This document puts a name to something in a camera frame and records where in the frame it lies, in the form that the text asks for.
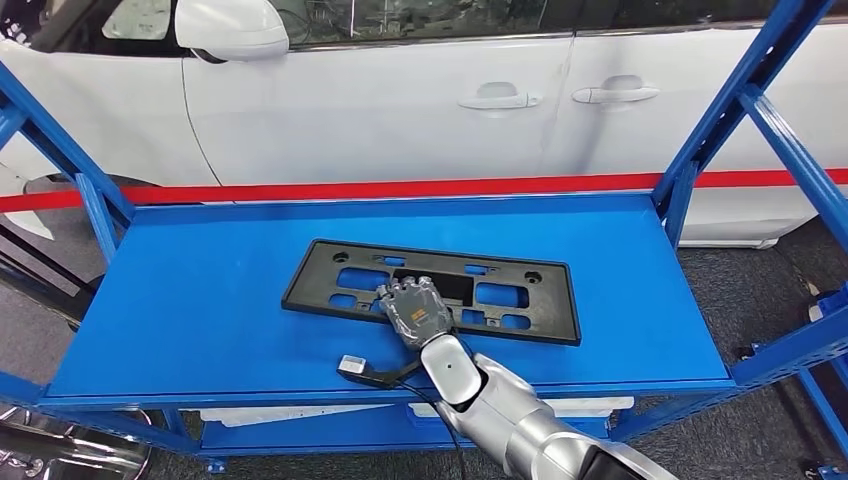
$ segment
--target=red barrier tape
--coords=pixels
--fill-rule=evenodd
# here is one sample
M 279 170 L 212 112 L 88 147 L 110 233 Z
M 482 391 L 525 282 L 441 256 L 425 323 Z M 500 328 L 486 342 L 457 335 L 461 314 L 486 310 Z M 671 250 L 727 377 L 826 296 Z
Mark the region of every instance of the red barrier tape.
M 836 184 L 848 184 L 848 168 L 832 168 L 828 169 L 827 173 Z M 661 176 L 660 173 L 624 173 L 413 182 L 124 187 L 121 190 L 135 204 L 156 205 L 227 201 L 341 200 L 643 190 L 653 188 Z M 795 180 L 785 170 L 705 172 L 698 177 L 695 183 L 698 188 L 789 187 L 793 185 L 795 185 Z M 82 200 L 76 190 L 0 197 L 0 212 L 80 206 L 82 206 Z

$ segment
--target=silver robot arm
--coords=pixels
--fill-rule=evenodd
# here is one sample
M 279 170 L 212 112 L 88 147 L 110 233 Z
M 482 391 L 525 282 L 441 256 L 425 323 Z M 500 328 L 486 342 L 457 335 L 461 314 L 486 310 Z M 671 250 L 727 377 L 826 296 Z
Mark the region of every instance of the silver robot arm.
M 503 365 L 473 360 L 450 334 L 453 319 L 432 281 L 406 278 L 378 289 L 395 331 L 442 397 L 438 412 L 507 475 L 523 480 L 676 480 L 622 443 L 571 428 L 533 387 Z

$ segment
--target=lower shelf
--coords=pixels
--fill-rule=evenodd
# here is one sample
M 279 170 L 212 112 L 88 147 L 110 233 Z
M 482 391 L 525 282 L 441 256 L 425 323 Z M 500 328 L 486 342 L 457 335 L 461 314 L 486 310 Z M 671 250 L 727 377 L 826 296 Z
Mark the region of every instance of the lower shelf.
M 607 437 L 604 417 L 564 419 L 598 438 Z M 460 444 L 472 446 L 459 437 Z M 225 427 L 207 422 L 201 455 L 270 455 L 453 448 L 439 418 L 418 418 L 407 405 L 321 415 L 297 420 Z

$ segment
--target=black cable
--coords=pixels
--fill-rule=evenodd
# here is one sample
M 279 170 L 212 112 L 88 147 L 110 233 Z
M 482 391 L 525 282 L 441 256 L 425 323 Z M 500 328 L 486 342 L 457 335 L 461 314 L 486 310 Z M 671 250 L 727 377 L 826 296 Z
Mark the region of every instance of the black cable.
M 41 283 L 50 283 L 46 278 L 42 277 L 37 272 L 33 271 L 31 268 L 7 255 L 5 252 L 0 252 L 0 261 L 3 261 L 3 263 L 7 265 L 13 265 L 18 270 L 26 273 L 27 275 L 38 280 Z
M 406 384 L 404 382 L 401 382 L 400 386 L 409 390 L 410 392 L 418 395 L 421 398 L 421 400 L 424 400 L 431 407 L 433 407 L 433 410 L 436 411 L 436 415 L 439 415 L 439 410 L 436 408 L 436 402 L 433 401 L 433 399 L 430 398 L 428 395 L 426 395 L 424 392 L 422 392 L 421 390 L 418 390 L 417 388 L 415 388 L 415 387 L 413 387 L 409 384 Z M 442 418 L 441 415 L 439 415 L 439 418 L 441 418 L 442 423 L 444 423 L 445 427 L 447 427 L 448 433 L 451 436 L 451 440 L 453 440 L 453 446 L 456 448 L 456 457 L 457 457 L 457 459 L 459 459 L 459 478 L 461 480 L 467 480 L 468 479 L 468 472 L 465 469 L 465 455 L 463 455 L 462 447 L 459 445 L 459 440 L 457 440 L 457 438 L 456 438 L 456 432 L 454 432 L 453 427 L 450 425 L 450 423 L 448 423 L 447 420 Z
M 53 260 L 46 253 L 35 248 L 35 246 L 33 246 L 31 243 L 27 242 L 18 234 L 9 230 L 3 225 L 0 225 L 0 237 L 5 238 L 16 247 L 23 250 L 24 253 L 26 253 L 27 255 L 35 258 L 50 270 L 53 270 L 54 272 L 58 273 L 59 275 L 64 277 L 65 280 L 79 287 L 80 290 L 88 292 L 90 295 L 94 295 L 95 293 L 97 293 L 97 289 L 86 283 L 85 280 L 74 275 L 70 270 L 60 265 L 57 261 Z

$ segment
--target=car window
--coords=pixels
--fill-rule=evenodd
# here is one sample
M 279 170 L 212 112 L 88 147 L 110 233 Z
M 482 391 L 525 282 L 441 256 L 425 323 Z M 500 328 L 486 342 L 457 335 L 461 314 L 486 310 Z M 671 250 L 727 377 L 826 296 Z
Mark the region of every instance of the car window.
M 776 0 L 619 0 L 610 28 L 665 27 L 714 22 L 761 21 Z M 848 0 L 836 0 L 828 15 L 848 14 Z
M 103 24 L 112 39 L 162 40 L 171 23 L 171 0 L 123 0 Z
M 29 45 L 56 8 L 55 2 L 48 0 L 7 1 L 0 10 L 0 34 Z
M 545 9 L 545 0 L 270 2 L 292 45 L 530 33 Z

